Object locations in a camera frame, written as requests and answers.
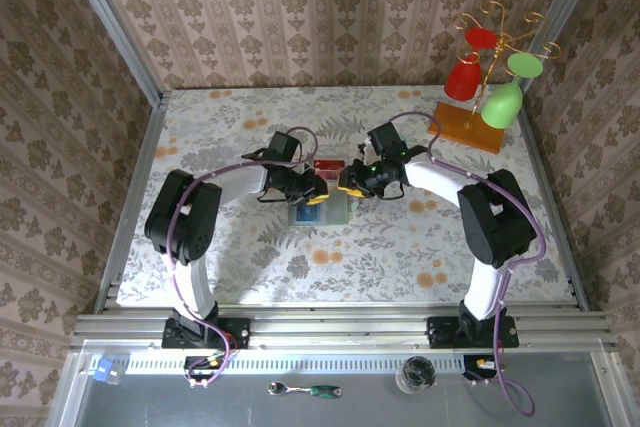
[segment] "red object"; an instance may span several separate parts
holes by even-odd
[[[347,166],[347,162],[341,159],[316,159],[313,168],[318,177],[324,180],[338,180],[340,172]]]
[[[478,60],[476,55],[470,55],[464,60],[471,62],[473,59]],[[479,62],[473,64],[458,62],[451,69],[447,83],[444,84],[444,91],[453,100],[471,100],[481,80],[482,69]]]
[[[498,43],[496,34],[487,29],[474,27],[464,33],[464,38],[474,49],[494,49]]]

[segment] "wallpaper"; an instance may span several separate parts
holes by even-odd
[[[531,114],[591,303],[640,399],[640,0],[580,0]]]
[[[442,84],[483,0],[114,0],[164,89]],[[499,0],[522,13],[552,0]],[[490,16],[487,25],[497,25]]]
[[[87,0],[0,0],[0,426],[44,424],[148,114]]]

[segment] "white strip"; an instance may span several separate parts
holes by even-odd
[[[127,375],[183,375],[187,355],[184,350],[159,353],[140,352],[104,357],[127,367]],[[424,354],[436,374],[461,374],[464,372],[464,356],[461,354]],[[404,361],[413,355],[278,355],[252,351],[240,351],[234,355],[225,369],[226,375],[283,375],[283,374],[394,374]],[[89,375],[93,375],[103,358],[95,355]]]

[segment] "white tablecloth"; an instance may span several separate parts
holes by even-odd
[[[266,147],[276,130],[304,125],[320,141],[319,158],[356,154],[366,132],[407,110],[456,103],[442,87],[330,87],[174,92],[148,179],[118,294],[123,306],[170,306],[168,273],[143,226],[172,169],[196,176]],[[409,146],[426,143],[427,123],[400,119]],[[302,134],[304,146],[310,136]],[[549,251],[516,271],[508,298],[571,301],[562,261],[517,123],[498,155],[439,141],[441,158],[479,174],[507,168],[546,232]],[[537,247],[534,242],[531,252]],[[224,303],[458,302],[473,265],[457,209],[422,190],[402,200],[361,200],[344,226],[288,226],[286,204],[247,196],[221,206],[207,252],[210,284]]]

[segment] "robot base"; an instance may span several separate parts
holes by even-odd
[[[513,317],[500,312],[500,332],[498,339],[504,348],[519,347],[518,331]],[[493,348],[493,326],[495,317],[477,320],[460,302],[460,315],[428,317],[427,333],[432,349]]]
[[[251,321],[243,318],[218,318],[218,304],[211,314],[204,319],[219,329],[232,335],[236,340],[230,341],[231,348],[242,350],[249,348]],[[211,329],[207,329],[193,320],[180,315],[176,310],[173,317],[164,325],[162,334],[163,349],[217,349],[224,350],[224,342]]]

